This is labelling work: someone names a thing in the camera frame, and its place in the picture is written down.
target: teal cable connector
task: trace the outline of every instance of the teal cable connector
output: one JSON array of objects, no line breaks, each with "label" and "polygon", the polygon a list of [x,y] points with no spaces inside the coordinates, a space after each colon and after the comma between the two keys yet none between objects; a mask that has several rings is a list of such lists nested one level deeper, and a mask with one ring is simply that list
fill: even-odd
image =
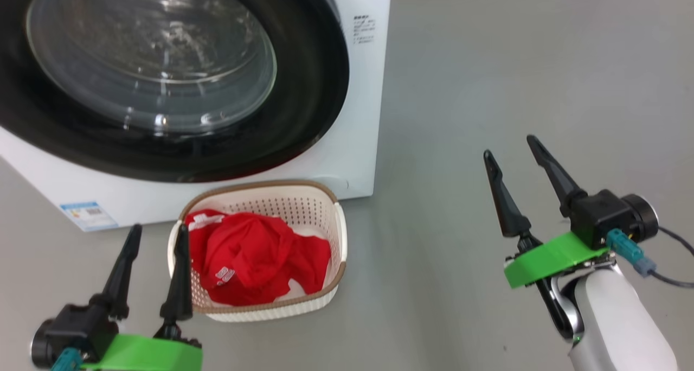
[{"label": "teal cable connector", "polygon": [[50,371],[77,371],[82,367],[82,354],[77,349],[65,348]]},{"label": "teal cable connector", "polygon": [[614,228],[607,233],[607,239],[605,240],[607,247],[614,250],[615,253],[621,255],[629,261],[634,269],[642,277],[649,277],[651,272],[654,272],[656,265],[650,258],[644,255],[644,250],[642,250],[636,242],[632,241],[622,230],[619,228]]}]

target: green plastic bracket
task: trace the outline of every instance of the green plastic bracket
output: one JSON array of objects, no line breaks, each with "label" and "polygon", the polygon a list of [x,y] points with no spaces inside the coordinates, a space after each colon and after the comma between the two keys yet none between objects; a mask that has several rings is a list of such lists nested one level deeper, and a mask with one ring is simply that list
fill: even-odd
[{"label": "green plastic bracket", "polygon": [[119,334],[99,363],[82,369],[114,371],[201,371],[203,351],[183,342]]},{"label": "green plastic bracket", "polygon": [[511,288],[517,289],[607,252],[607,247],[600,250],[590,249],[574,233],[568,232],[519,255],[504,269],[504,274]]}]

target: gray floor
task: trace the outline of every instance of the gray floor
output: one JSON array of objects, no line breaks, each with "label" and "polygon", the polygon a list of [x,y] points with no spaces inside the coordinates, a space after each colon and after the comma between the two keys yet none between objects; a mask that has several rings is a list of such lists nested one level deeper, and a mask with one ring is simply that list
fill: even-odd
[{"label": "gray floor", "polygon": [[[691,1],[393,0],[377,192],[345,202],[349,268],[335,300],[276,322],[194,317],[184,331],[204,343],[205,371],[570,369],[536,291],[505,284],[514,241],[500,236],[481,153],[493,149],[542,239],[567,225],[527,133],[583,187],[641,193],[663,225],[690,233]],[[7,164],[0,180],[0,354],[3,369],[28,370],[34,329],[100,289],[126,230],[81,233]],[[168,232],[144,232],[130,332],[159,325]],[[646,252],[694,279],[675,242]],[[694,292],[624,268],[681,369],[694,369]]]}]

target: basket hole pattern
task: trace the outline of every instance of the basket hole pattern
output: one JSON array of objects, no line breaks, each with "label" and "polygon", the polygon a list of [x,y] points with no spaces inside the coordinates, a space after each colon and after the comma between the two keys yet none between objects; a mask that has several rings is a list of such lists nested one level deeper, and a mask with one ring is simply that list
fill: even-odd
[{"label": "basket hole pattern", "polygon": [[[258,215],[280,217],[295,229],[310,229],[328,240],[330,243],[331,259],[325,273],[325,285],[332,282],[337,275],[342,255],[338,229],[335,223],[335,207],[331,203],[310,197],[266,197],[263,199],[239,201],[223,204],[218,208],[227,214],[255,213]],[[200,287],[200,276],[193,271],[191,274],[193,303],[202,307],[227,308],[227,305],[215,304],[207,292]]]}]

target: washing machine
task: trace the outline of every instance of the washing machine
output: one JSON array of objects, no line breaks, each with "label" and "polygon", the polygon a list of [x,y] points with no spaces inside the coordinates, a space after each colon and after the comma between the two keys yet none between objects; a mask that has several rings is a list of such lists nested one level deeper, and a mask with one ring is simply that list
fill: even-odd
[{"label": "washing machine", "polygon": [[369,196],[390,0],[2,0],[0,155],[82,230],[310,179]]}]

